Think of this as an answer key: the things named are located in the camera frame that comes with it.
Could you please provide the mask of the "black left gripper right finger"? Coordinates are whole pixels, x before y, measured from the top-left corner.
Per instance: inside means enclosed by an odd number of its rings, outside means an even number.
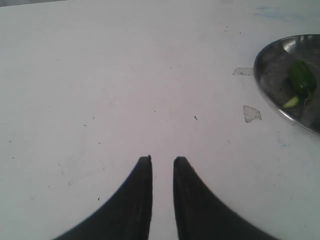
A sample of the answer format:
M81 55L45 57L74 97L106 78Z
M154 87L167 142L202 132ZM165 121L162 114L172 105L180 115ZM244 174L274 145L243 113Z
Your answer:
M173 163L173 201L180 240L272 240L219 200L188 160Z

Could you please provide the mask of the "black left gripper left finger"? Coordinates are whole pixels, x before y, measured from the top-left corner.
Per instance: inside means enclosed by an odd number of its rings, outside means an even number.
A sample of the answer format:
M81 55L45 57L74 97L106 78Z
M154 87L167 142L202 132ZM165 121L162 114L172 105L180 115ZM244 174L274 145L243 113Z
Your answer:
M147 240L153 206L151 156L138 159L118 190L87 219L57 240Z

